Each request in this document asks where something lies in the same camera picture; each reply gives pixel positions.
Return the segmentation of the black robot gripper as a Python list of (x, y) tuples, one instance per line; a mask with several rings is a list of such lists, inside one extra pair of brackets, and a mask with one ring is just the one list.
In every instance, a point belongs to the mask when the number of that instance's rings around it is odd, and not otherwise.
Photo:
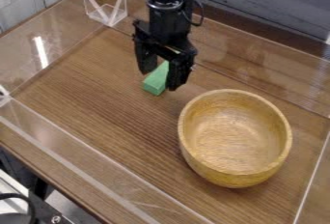
[(133, 52), (139, 71), (149, 73), (157, 66), (155, 48), (169, 48), (179, 57), (168, 62), (165, 87), (175, 91), (187, 83), (197, 50), (188, 35), (191, 27), (199, 24), (192, 20), (195, 0), (159, 2), (147, 0), (148, 20), (136, 19), (133, 25)]

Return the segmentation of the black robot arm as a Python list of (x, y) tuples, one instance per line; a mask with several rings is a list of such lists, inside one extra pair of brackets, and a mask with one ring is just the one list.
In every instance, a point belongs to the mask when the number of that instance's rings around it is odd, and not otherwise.
[(148, 20), (132, 22), (133, 50), (143, 74), (157, 67), (157, 58), (168, 61), (164, 87), (175, 91), (187, 83), (197, 50), (189, 42), (195, 0), (145, 0)]

